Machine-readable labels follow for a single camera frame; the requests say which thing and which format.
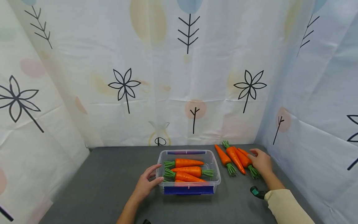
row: plastic storage box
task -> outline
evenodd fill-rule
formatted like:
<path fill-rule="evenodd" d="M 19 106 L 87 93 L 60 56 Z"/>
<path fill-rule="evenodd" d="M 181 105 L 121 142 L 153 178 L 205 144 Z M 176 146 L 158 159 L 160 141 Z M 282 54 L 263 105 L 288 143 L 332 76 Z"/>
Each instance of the plastic storage box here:
<path fill-rule="evenodd" d="M 203 161 L 201 166 L 203 170 L 213 170 L 214 176 L 201 176 L 201 179 L 207 182 L 162 182 L 159 184 L 160 191 L 165 195 L 201 195 L 214 194 L 217 186 L 221 182 L 220 171 L 215 156 L 210 150 L 164 150 L 160 153 L 158 164 L 162 166 L 156 171 L 155 176 L 160 177 L 164 175 L 164 161 L 174 161 L 176 158 L 195 159 Z"/>

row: beige sleeve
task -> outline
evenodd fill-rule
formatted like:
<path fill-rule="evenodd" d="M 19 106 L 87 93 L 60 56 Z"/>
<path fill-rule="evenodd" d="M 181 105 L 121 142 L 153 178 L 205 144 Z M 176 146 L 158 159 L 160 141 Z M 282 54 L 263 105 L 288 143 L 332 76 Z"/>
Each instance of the beige sleeve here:
<path fill-rule="evenodd" d="M 290 190 L 269 191 L 265 194 L 265 200 L 278 224 L 314 224 Z"/>

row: carrot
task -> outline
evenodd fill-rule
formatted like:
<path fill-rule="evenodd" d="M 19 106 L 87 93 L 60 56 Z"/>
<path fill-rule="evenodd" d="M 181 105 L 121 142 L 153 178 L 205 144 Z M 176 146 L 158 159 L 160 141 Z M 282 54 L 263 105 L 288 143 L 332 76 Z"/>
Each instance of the carrot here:
<path fill-rule="evenodd" d="M 215 149 L 220 157 L 222 164 L 227 167 L 229 175 L 236 176 L 236 169 L 231 164 L 231 159 L 222 151 L 222 149 L 218 145 L 215 145 Z"/>
<path fill-rule="evenodd" d="M 187 166 L 202 166 L 204 163 L 202 161 L 193 160 L 193 159 L 175 159 L 175 161 L 169 162 L 164 161 L 164 166 L 166 168 L 175 166 L 175 168 L 187 167 Z"/>
<path fill-rule="evenodd" d="M 199 166 L 189 166 L 189 167 L 181 167 L 172 169 L 173 172 L 183 171 L 187 174 L 193 175 L 194 177 L 201 177 L 202 175 L 206 175 L 209 177 L 213 177 L 213 170 L 202 170 Z"/>
<path fill-rule="evenodd" d="M 237 157 L 235 150 L 236 150 L 235 147 L 228 147 L 228 148 L 226 148 L 226 153 L 229 155 L 229 157 L 234 162 L 234 164 L 237 166 L 237 168 L 240 170 L 240 172 L 245 175 L 246 172 L 245 172 L 244 167 L 242 166 L 239 158 Z"/>
<path fill-rule="evenodd" d="M 237 148 L 237 150 L 239 150 L 242 154 L 244 154 L 248 158 L 248 156 L 247 156 L 247 155 L 249 155 L 248 152 L 246 152 L 246 151 L 244 151 L 244 150 L 242 150 L 240 148 Z"/>
<path fill-rule="evenodd" d="M 225 147 L 226 146 L 230 147 L 228 141 L 223 141 L 223 144 L 225 144 Z M 239 160 L 240 160 L 241 164 L 243 165 L 243 167 L 247 168 L 250 171 L 252 178 L 254 178 L 254 179 L 258 178 L 260 176 L 260 174 L 257 171 L 257 169 L 255 169 L 252 166 L 252 161 L 236 148 L 235 148 L 235 153 L 236 153 L 237 157 L 239 158 Z"/>
<path fill-rule="evenodd" d="M 173 177 L 174 180 L 181 180 L 184 182 L 206 182 L 200 178 L 194 177 L 193 175 L 184 173 L 183 171 L 173 172 L 168 168 L 165 168 L 164 177 Z"/>

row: gray table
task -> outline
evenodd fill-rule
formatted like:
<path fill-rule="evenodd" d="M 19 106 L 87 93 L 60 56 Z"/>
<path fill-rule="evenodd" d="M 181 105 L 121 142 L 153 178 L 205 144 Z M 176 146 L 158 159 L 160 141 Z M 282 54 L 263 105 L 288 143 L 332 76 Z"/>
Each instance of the gray table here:
<path fill-rule="evenodd" d="M 256 144 L 237 147 L 266 151 Z M 114 224 L 138 177 L 157 162 L 162 150 L 168 149 L 209 149 L 219 162 L 214 146 L 96 148 L 40 224 Z M 276 164 L 273 166 L 279 179 L 315 223 L 323 223 L 280 168 Z M 152 224 L 276 223 L 267 203 L 249 191 L 253 185 L 266 190 L 262 180 L 241 174 L 229 177 L 221 164 L 219 169 L 222 180 L 214 195 L 162 195 L 157 187 L 140 206 L 135 223 L 142 224 L 145 219 Z"/>

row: white curtain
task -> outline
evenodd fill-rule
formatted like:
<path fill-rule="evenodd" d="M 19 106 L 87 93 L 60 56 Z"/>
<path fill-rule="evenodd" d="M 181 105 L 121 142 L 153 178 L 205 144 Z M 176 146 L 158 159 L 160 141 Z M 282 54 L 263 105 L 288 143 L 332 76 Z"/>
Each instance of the white curtain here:
<path fill-rule="evenodd" d="M 321 218 L 354 222 L 357 8 L 0 0 L 0 206 L 37 223 L 86 147 L 256 138 Z"/>
<path fill-rule="evenodd" d="M 357 1 L 316 1 L 256 138 L 327 224 L 358 220 L 357 13 Z"/>

